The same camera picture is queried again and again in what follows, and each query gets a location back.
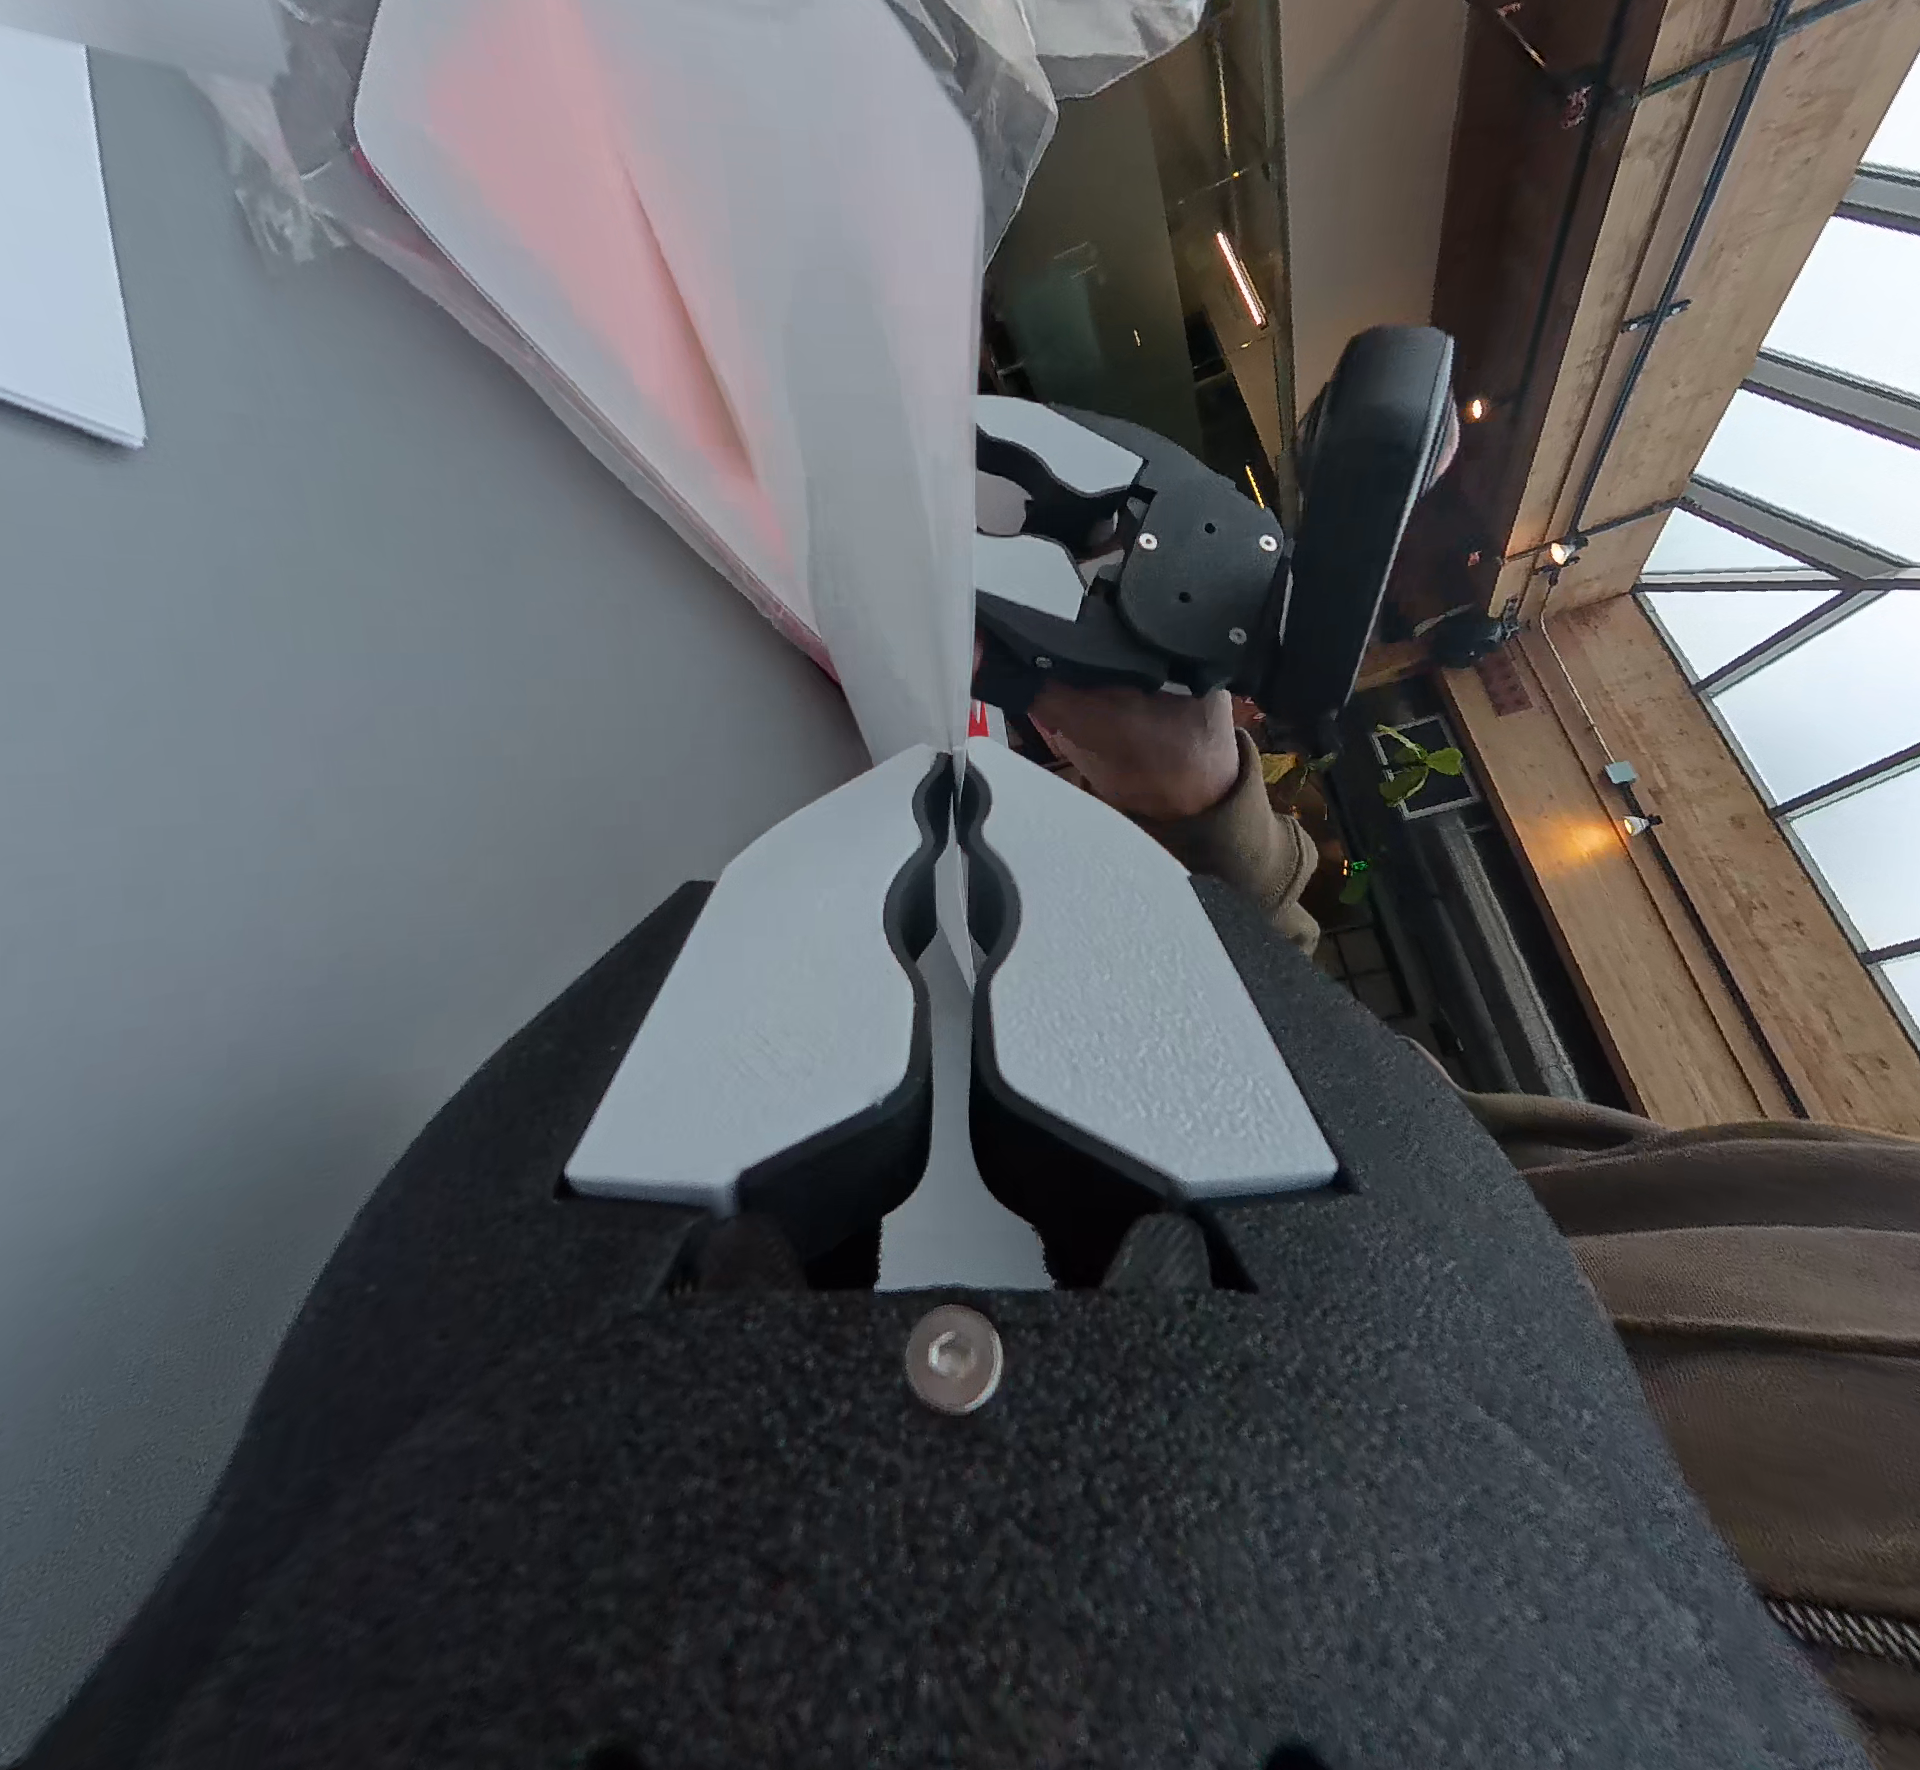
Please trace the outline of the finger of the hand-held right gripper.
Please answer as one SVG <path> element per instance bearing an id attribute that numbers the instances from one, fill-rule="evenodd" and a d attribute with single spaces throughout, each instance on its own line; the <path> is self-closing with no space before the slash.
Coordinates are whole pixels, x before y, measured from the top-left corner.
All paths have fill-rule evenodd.
<path id="1" fill-rule="evenodd" d="M 975 533 L 975 666 L 1097 667 L 1102 641 L 1086 629 L 1079 560 L 1046 536 Z"/>
<path id="2" fill-rule="evenodd" d="M 975 398 L 975 507 L 984 533 L 1102 538 L 1142 470 L 1139 451 L 1046 403 Z"/>

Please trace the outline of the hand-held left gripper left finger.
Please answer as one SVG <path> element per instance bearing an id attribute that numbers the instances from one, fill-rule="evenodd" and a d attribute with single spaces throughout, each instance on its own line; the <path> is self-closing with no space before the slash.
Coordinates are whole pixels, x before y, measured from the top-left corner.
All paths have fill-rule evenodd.
<path id="1" fill-rule="evenodd" d="M 916 745 L 732 860 L 566 1159 L 573 1193 L 756 1215 L 831 1253 L 915 1191 L 950 810 L 950 755 Z"/>

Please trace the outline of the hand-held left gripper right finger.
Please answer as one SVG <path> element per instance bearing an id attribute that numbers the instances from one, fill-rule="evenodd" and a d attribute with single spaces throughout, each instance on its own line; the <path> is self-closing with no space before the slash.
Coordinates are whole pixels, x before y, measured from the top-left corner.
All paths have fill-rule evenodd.
<path id="1" fill-rule="evenodd" d="M 1046 1253 L 1323 1191 L 1338 1157 L 1192 873 L 998 742 L 957 807 L 973 1157 Z"/>

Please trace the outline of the white drawing paper sheet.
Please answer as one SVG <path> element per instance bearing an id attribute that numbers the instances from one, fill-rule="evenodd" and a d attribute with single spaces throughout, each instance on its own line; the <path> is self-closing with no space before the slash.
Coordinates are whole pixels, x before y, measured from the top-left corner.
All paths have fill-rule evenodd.
<path id="1" fill-rule="evenodd" d="M 969 1147 L 958 807 L 982 174 L 885 0 L 380 0 L 373 174 L 573 414 L 825 660 L 866 771 L 715 882 L 565 1168 L 881 1228 L 878 1288 L 1048 1286 Z"/>

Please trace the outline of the grey desk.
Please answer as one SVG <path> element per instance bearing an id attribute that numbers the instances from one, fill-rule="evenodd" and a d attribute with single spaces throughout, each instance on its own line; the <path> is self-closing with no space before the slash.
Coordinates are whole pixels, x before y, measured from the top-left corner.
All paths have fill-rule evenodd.
<path id="1" fill-rule="evenodd" d="M 148 441 L 4 412 L 4 1761 L 442 1104 L 866 764 L 839 690 L 357 247 L 93 63 Z"/>

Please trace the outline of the person's right hand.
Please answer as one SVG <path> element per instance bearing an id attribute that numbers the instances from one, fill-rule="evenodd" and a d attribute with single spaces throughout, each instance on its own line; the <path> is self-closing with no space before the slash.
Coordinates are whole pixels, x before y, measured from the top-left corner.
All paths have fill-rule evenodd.
<path id="1" fill-rule="evenodd" d="M 1131 686 L 1046 683 L 1026 711 L 1048 750 L 1116 811 L 1179 824 L 1227 801 L 1241 780 L 1233 699 Z"/>

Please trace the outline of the green potted plant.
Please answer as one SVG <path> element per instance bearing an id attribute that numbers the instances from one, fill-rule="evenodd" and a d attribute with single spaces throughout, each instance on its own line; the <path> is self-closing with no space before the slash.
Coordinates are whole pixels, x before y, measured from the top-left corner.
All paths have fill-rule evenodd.
<path id="1" fill-rule="evenodd" d="M 1378 724 L 1345 755 L 1273 739 L 1260 750 L 1260 778 L 1273 807 L 1296 817 L 1317 846 L 1315 915 L 1367 903 L 1404 828 L 1483 804 L 1469 755 L 1444 739 L 1439 719 Z"/>

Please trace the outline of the skylight window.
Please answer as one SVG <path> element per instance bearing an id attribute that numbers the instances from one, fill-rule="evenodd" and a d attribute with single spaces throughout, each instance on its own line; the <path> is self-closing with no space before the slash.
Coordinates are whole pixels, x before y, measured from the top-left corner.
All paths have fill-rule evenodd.
<path id="1" fill-rule="evenodd" d="M 1693 463 L 1637 598 L 1918 1024 L 1918 65 Z"/>

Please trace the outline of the person's brown clothing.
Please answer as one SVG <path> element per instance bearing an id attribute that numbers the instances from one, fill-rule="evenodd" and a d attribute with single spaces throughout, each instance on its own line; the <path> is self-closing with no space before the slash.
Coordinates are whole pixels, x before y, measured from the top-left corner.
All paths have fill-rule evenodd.
<path id="1" fill-rule="evenodd" d="M 1667 1128 L 1367 1051 L 1251 1759 L 1917 1766 L 1917 1140 Z"/>

